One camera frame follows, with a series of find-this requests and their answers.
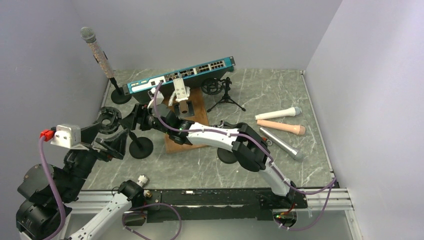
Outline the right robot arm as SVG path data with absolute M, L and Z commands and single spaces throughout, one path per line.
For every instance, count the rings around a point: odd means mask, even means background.
M 268 183 L 280 207 L 287 208 L 295 201 L 295 186 L 276 166 L 263 139 L 246 123 L 225 123 L 225 128 L 203 125 L 177 117 L 163 104 L 154 108 L 136 104 L 120 123 L 130 130 L 139 126 L 142 131 L 160 131 L 179 145 L 206 145 L 225 150 L 241 167 L 258 173 Z

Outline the white microphone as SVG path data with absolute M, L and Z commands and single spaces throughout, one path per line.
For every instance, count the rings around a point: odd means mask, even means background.
M 289 107 L 283 110 L 271 111 L 266 113 L 260 113 L 254 116 L 255 120 L 267 120 L 281 117 L 295 117 L 302 113 L 300 107 Z

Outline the glitter mic stand base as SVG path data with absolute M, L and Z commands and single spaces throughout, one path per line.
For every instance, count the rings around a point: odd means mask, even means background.
M 131 100 L 132 96 L 124 94 L 123 88 L 118 86 L 114 77 L 109 78 L 109 81 L 114 86 L 114 90 L 111 93 L 111 100 L 114 104 L 122 105 Z

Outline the pink microphone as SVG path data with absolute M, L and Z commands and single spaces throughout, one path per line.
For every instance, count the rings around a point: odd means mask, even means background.
M 256 123 L 257 125 L 262 127 L 281 130 L 281 131 L 293 133 L 295 135 L 304 135 L 306 133 L 306 128 L 302 125 L 291 125 L 291 124 L 268 121 L 263 119 L 257 120 Z

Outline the black clamp mic stand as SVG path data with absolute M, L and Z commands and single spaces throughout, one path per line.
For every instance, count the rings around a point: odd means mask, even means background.
M 239 123 L 235 123 L 235 124 L 231 124 L 229 122 L 226 121 L 221 121 L 220 125 L 217 125 L 218 128 L 221 129 L 240 129 L 243 126 L 247 126 L 248 124 L 245 122 L 239 122 Z M 236 158 L 236 156 L 234 155 L 233 152 L 223 149 L 223 148 L 218 148 L 217 149 L 217 157 L 219 158 L 219 160 L 225 164 L 234 164 L 237 163 L 238 160 Z

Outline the glitter microphone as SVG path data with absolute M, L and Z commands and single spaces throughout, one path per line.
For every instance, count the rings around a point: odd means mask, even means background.
M 88 44 L 88 47 L 92 51 L 92 54 L 94 58 L 96 59 L 97 63 L 100 65 L 101 69 L 105 73 L 106 77 L 108 79 L 114 78 L 115 74 L 111 67 L 111 64 L 109 63 L 109 60 L 102 50 L 101 46 L 99 45 L 96 34 L 94 30 L 90 27 L 82 27 L 80 30 L 80 36 L 81 38 Z

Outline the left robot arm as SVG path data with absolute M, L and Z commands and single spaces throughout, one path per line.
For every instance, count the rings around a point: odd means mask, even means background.
M 50 240 L 65 224 L 72 208 L 67 204 L 78 200 L 78 195 L 97 161 L 123 159 L 131 130 L 124 129 L 112 137 L 100 138 L 101 123 L 80 128 L 59 124 L 40 133 L 38 147 L 41 163 L 31 167 L 17 188 L 24 197 L 15 219 L 19 232 L 31 240 Z M 49 164 L 44 154 L 44 143 L 68 149 L 62 168 Z

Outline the silver microphone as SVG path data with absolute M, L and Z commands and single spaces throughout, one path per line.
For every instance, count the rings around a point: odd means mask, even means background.
M 304 155 L 302 154 L 302 152 L 299 149 L 297 149 L 297 148 L 291 146 L 290 144 L 288 144 L 287 142 L 283 141 L 281 138 L 277 137 L 275 134 L 271 133 L 269 130 L 267 130 L 263 127 L 260 127 L 259 132 L 264 135 L 267 143 L 271 142 L 274 145 L 278 146 L 279 148 L 284 150 L 295 161 L 300 162 L 300 161 L 304 160 Z

